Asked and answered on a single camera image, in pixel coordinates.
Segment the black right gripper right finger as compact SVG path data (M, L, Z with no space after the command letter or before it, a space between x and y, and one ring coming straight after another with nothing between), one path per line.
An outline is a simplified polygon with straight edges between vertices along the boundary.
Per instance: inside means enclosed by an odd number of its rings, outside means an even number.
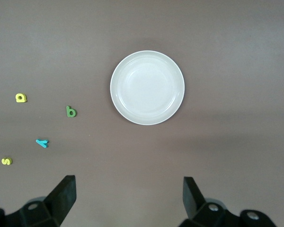
M243 210L236 216L219 201L207 201L192 177L184 177L182 197L187 219L178 227L277 227L258 210Z

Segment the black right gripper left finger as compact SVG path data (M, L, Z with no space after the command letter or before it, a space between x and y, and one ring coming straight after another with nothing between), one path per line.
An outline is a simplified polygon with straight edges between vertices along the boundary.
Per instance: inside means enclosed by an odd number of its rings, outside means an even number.
M65 176L43 201L32 201L9 215L0 208L0 227L60 227L76 201L76 178Z

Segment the green letter b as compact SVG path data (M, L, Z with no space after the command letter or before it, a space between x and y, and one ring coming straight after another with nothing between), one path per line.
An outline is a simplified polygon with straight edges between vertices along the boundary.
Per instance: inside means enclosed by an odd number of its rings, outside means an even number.
M73 117L76 117L77 115L77 111L76 109L73 109L71 106L66 106L66 114L67 114L67 117L69 118L73 118Z

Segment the beige round plate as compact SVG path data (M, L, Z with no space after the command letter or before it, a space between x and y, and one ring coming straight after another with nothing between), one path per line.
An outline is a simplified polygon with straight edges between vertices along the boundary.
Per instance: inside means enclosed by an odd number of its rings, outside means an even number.
M180 108L185 81L180 67L157 51L139 51L122 59L113 71L110 95L116 110L138 125L156 125Z

